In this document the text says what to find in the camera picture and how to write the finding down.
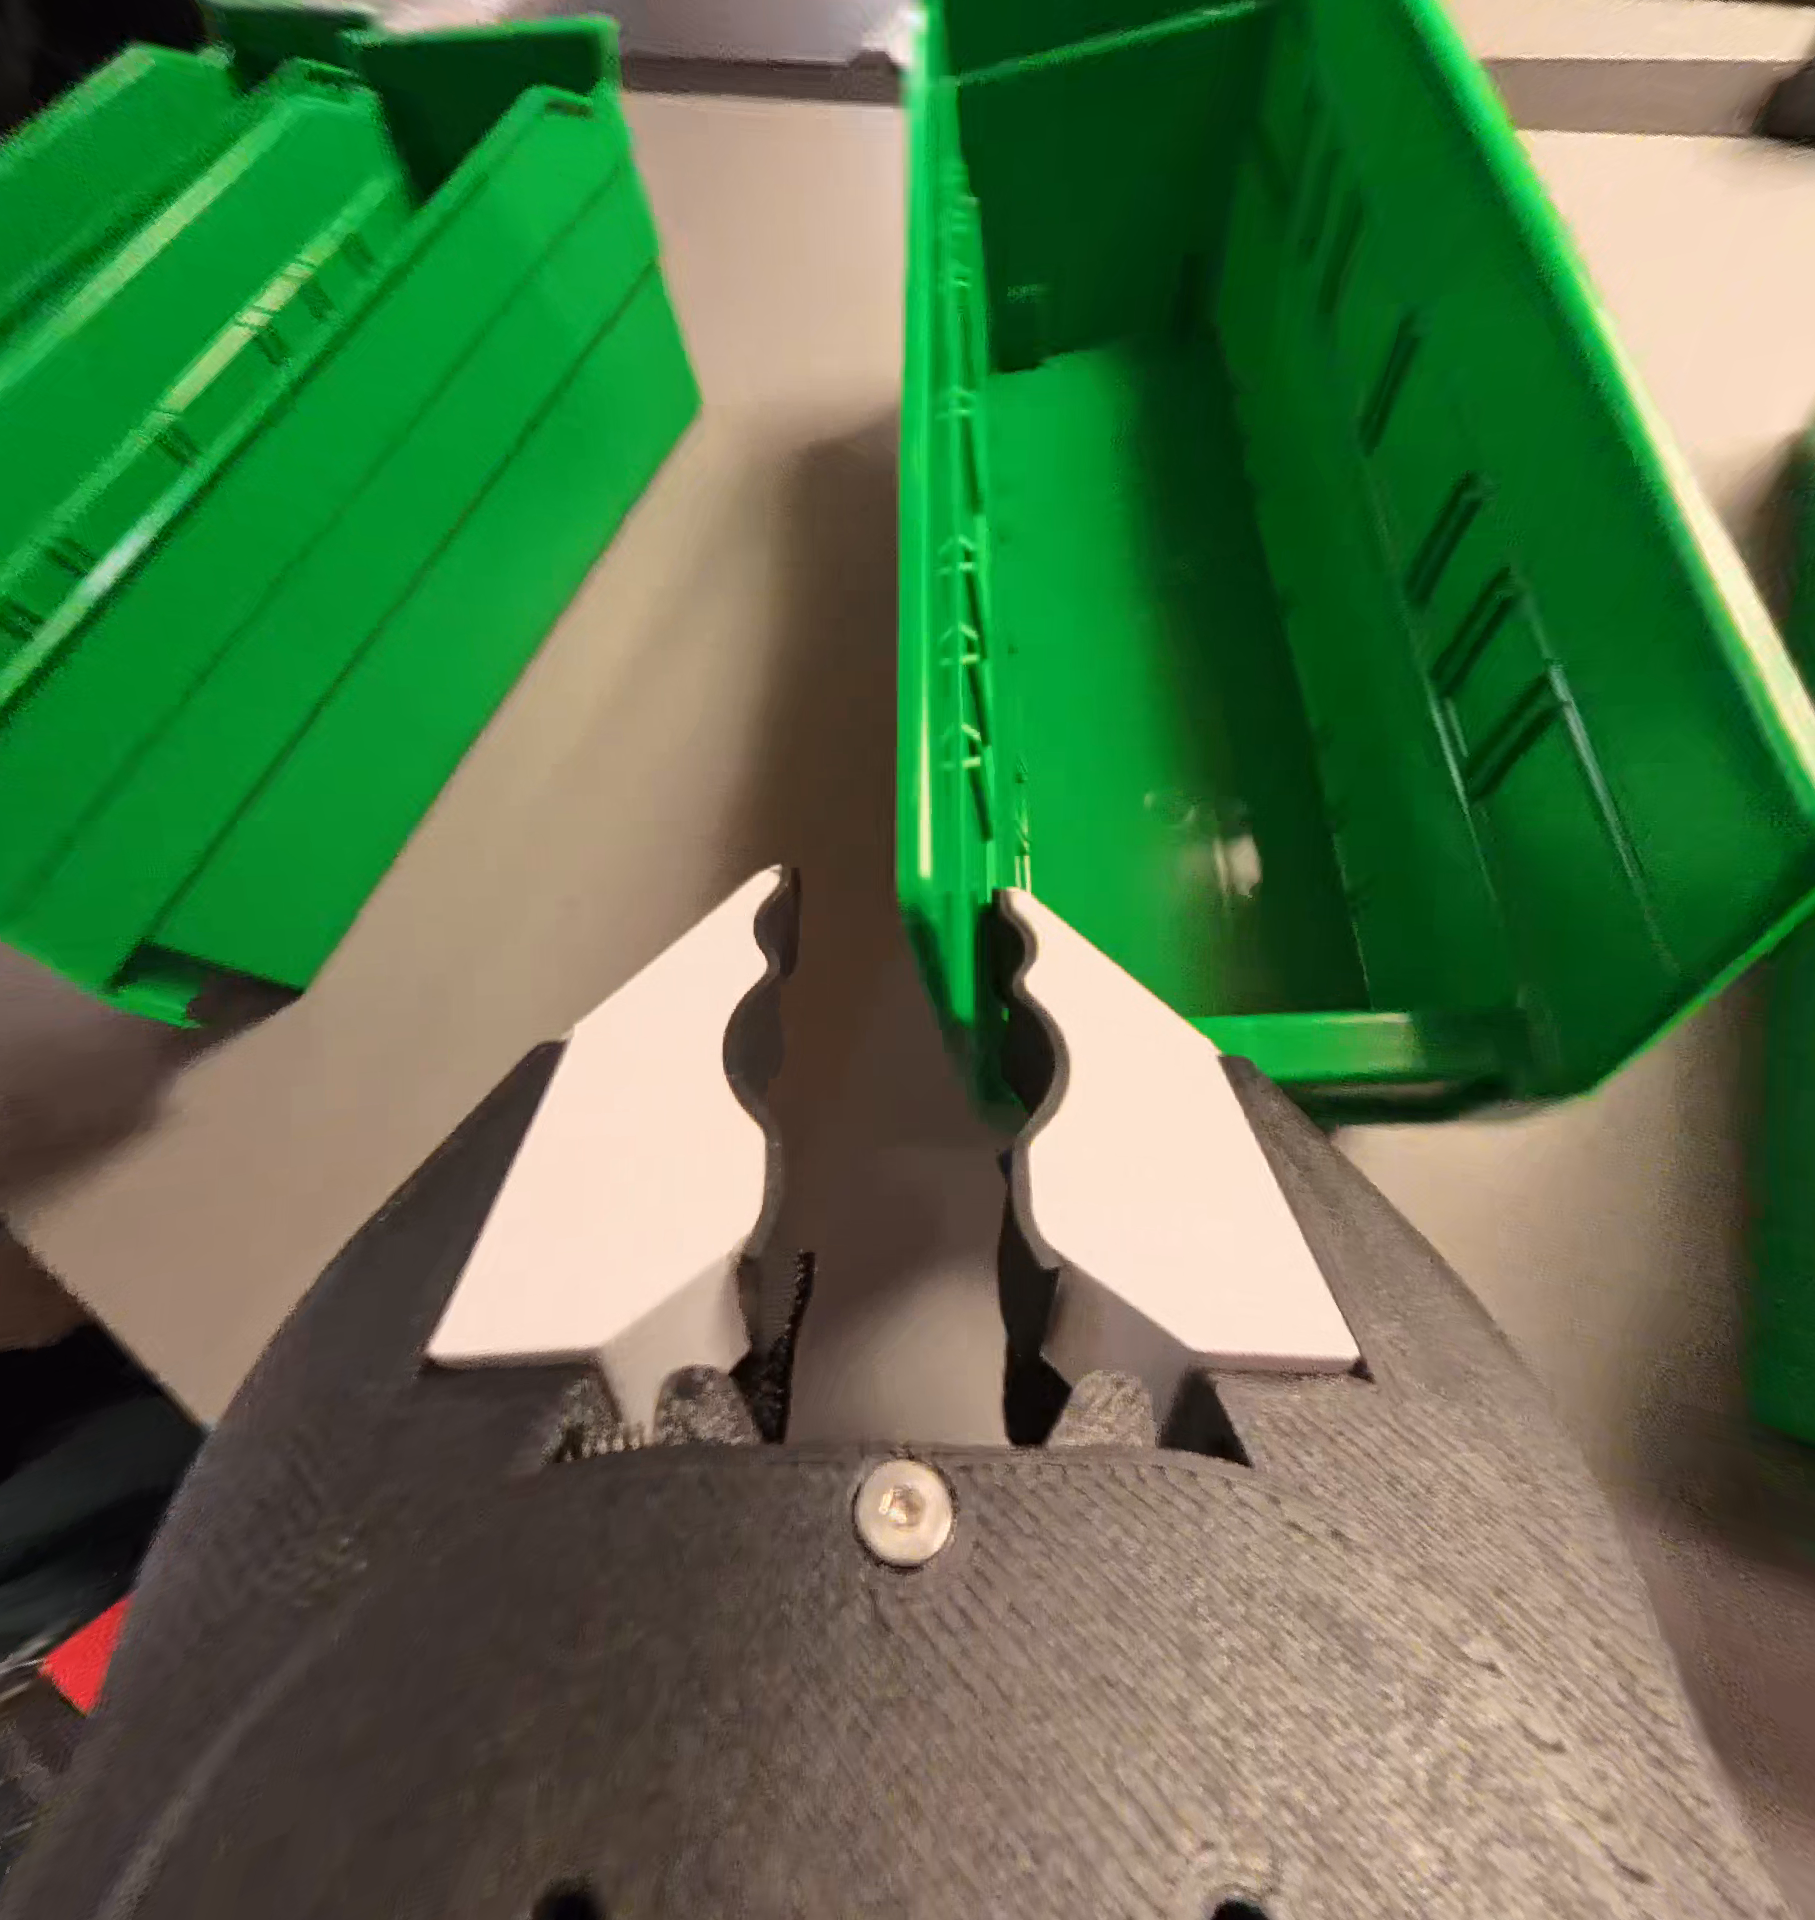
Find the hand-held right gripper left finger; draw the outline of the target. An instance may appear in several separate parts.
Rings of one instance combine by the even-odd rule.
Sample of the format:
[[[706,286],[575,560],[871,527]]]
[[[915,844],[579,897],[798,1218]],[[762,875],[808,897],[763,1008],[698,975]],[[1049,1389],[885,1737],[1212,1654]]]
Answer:
[[[583,1362],[621,1421],[750,1352],[745,1271],[783,1179],[770,1088],[798,957],[798,870],[740,882],[561,1039],[425,1356]]]

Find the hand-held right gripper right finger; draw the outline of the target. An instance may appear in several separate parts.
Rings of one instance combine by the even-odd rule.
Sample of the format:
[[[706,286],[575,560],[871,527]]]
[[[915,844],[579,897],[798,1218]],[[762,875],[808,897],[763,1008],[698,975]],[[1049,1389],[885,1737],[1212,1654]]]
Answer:
[[[1229,1058],[1034,893],[993,898],[1001,1075],[1004,1415],[1056,1433],[1097,1373],[1147,1433],[1207,1373],[1350,1376],[1363,1350],[1232,1076]]]

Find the red object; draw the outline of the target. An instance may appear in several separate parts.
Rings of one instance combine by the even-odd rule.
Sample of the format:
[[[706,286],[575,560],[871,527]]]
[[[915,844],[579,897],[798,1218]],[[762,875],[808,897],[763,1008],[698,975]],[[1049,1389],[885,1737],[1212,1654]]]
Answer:
[[[115,1600],[54,1644],[38,1662],[38,1677],[78,1715],[92,1715],[101,1702],[128,1608],[128,1595]]]

